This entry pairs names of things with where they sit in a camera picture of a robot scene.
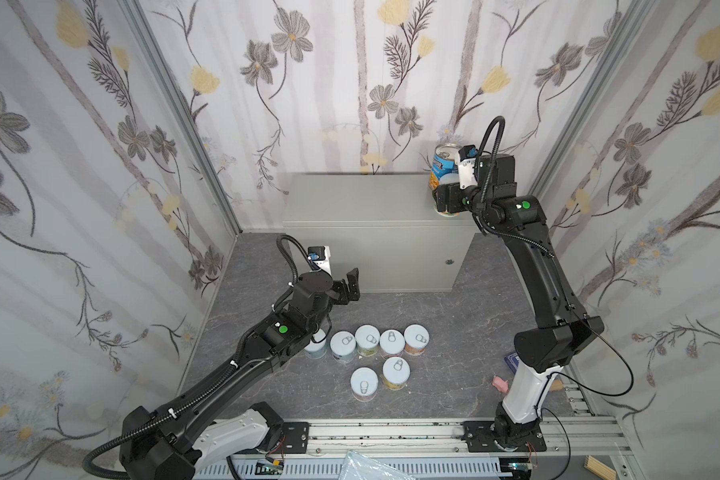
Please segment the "white lid can orange label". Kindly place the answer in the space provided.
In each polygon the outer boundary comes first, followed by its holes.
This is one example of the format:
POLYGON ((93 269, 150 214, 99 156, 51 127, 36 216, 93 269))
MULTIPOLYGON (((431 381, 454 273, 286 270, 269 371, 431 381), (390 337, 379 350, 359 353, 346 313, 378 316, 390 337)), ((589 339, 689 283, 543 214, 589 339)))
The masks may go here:
POLYGON ((409 355, 419 356, 429 345, 429 332, 420 324, 409 325, 403 334, 405 340, 404 351, 409 355))

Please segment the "large blue labelled can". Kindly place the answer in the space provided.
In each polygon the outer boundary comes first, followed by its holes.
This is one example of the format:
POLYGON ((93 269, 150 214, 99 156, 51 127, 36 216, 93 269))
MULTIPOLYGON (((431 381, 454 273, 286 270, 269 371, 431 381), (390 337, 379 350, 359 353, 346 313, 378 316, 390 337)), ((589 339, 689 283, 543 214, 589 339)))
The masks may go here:
POLYGON ((437 145, 431 160, 430 180, 435 184, 452 183, 458 179, 458 164, 460 163, 461 146, 455 143, 437 145))

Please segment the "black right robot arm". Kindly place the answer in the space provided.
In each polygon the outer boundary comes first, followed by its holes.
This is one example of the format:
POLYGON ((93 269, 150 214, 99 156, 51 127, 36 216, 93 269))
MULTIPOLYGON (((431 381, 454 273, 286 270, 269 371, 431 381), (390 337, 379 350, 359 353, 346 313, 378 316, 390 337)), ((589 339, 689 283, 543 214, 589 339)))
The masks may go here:
POLYGON ((479 145, 462 146, 451 156, 437 155, 432 163, 437 212, 467 212, 482 235, 504 242, 536 321, 535 328, 514 337, 518 365, 493 420, 463 425, 471 453, 545 451, 543 402, 552 383, 605 330, 602 318, 586 311, 567 280, 541 203, 517 193, 515 159, 499 151, 505 125, 504 117, 495 117, 479 145))

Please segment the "plastic lid can yellow label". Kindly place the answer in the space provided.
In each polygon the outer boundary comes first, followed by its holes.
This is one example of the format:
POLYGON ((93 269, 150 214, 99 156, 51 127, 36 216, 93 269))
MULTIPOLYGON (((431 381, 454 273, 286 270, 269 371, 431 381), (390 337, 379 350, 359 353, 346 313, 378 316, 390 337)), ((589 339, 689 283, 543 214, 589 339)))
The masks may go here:
POLYGON ((458 173, 447 173, 439 180, 433 190, 435 208, 442 215, 457 215, 465 211, 462 204, 462 189, 458 173))

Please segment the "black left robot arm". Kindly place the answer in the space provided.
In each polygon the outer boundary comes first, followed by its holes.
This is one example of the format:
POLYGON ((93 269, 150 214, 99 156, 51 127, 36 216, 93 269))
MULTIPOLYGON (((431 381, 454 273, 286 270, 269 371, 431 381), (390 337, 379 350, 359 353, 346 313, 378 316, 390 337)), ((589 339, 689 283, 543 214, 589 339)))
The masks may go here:
POLYGON ((336 280, 317 263, 314 248, 299 246, 308 270, 300 273, 286 248, 294 237, 276 239, 291 280, 268 315, 242 334, 235 352, 194 387, 153 411, 133 410, 120 436, 90 451, 83 470, 103 479, 191 479, 204 452, 202 434, 254 383, 285 365, 313 340, 336 305, 360 298, 359 271, 336 280))

